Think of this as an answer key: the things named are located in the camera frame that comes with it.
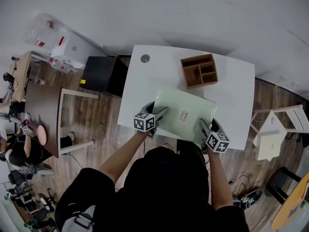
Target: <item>wooden stool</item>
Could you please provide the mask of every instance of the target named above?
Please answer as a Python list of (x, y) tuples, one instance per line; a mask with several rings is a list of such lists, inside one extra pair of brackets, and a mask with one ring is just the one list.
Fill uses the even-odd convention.
[(287, 178), (300, 182), (301, 178), (285, 167), (279, 168), (269, 179), (266, 184), (265, 195), (267, 197), (274, 196), (280, 204), (288, 198), (288, 195), (282, 190)]

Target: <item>white table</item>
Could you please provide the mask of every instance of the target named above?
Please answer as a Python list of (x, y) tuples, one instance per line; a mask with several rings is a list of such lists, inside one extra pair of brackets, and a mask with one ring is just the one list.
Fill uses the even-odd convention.
[[(142, 55), (150, 60), (141, 62)], [(229, 148), (244, 150), (252, 116), (254, 98), (254, 65), (213, 54), (219, 82), (207, 87), (186, 89), (180, 59), (208, 52), (154, 45), (134, 46), (126, 76), (118, 124), (133, 128), (133, 116), (156, 99), (160, 87), (167, 86), (204, 97), (217, 103), (215, 118), (231, 143)], [(179, 138), (160, 130), (157, 134)]]

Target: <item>wooden floor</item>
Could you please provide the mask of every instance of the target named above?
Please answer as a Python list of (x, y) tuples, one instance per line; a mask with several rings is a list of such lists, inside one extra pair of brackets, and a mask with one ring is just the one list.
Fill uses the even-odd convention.
[[(122, 58), (122, 61), (128, 66), (129, 58)], [(81, 72), (65, 74), (53, 70), (46, 66), (47, 71), (44, 72), (47, 85), (62, 86), (73, 90), (79, 90), (89, 93), (95, 93), (89, 90), (79, 88), (79, 82), (82, 76)], [(276, 92), (272, 85), (256, 80), (254, 94), (254, 108), (267, 109), (275, 108)], [(277, 107), (285, 107), (296, 105), (297, 102), (305, 102), (298, 96), (277, 89), (278, 104)], [(72, 155), (80, 162), (82, 167), (99, 168), (99, 166), (119, 147), (121, 147), (134, 133), (133, 129), (125, 128), (117, 125), (121, 99), (108, 97), (99, 94), (99, 99), (88, 98), (70, 98), (65, 97), (62, 112), (62, 134), (66, 135), (69, 131), (74, 131), (75, 143), (84, 140), (93, 139), (95, 144), (92, 147), (73, 151)], [(257, 117), (257, 120), (264, 120), (266, 117)], [(279, 119), (285, 126), (290, 124), (287, 117), (280, 116)], [(297, 135), (291, 140), (285, 140), (281, 147), (280, 156), (272, 161), (256, 161), (254, 146), (249, 141), (244, 151), (228, 150), (222, 154), (221, 161), (225, 169), (228, 180), (235, 181), (239, 176), (245, 174), (250, 179), (250, 184), (246, 177), (241, 177), (238, 181), (231, 185), (233, 193), (247, 191), (251, 188), (261, 188), (264, 190), (265, 184), (269, 177), (282, 166), (287, 167), (290, 171), (295, 172), (298, 168), (300, 158), (303, 153), (301, 143), (296, 142)], [(173, 149), (176, 147), (176, 140), (157, 136), (153, 139), (146, 139), (145, 150), (152, 149), (156, 146), (168, 142)], [(119, 189), (123, 186), (126, 174), (132, 163), (143, 156), (143, 145), (139, 148), (136, 155), (132, 159), (130, 165), (121, 176), (116, 184)], [(58, 159), (51, 157), (46, 161), (50, 164), (55, 176), (41, 177), (35, 176), (32, 183), (36, 192), (47, 194), (47, 188), (51, 188), (61, 197), (66, 188), (71, 184), (79, 173), (81, 167), (73, 159), (72, 156), (60, 156)], [(288, 182), (283, 190), (287, 190), (291, 182)], [(273, 214), (279, 203), (274, 198), (262, 196), (257, 204), (245, 211), (246, 219), (252, 232), (260, 231)]]

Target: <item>wooden organizer box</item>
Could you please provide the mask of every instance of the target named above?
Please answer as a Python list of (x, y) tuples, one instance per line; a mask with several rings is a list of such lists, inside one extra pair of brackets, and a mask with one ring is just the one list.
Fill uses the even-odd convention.
[(207, 86), (218, 82), (216, 64), (212, 54), (180, 60), (187, 88)]

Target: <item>cardboard box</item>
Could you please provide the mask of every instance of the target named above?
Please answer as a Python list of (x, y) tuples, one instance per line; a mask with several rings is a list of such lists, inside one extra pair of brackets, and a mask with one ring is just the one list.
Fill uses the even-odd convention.
[(180, 60), (187, 89), (202, 87), (218, 82), (216, 64), (212, 54)]
[(81, 69), (86, 65), (88, 57), (106, 57), (106, 55), (73, 32), (66, 32), (61, 45), (53, 49), (51, 57)]

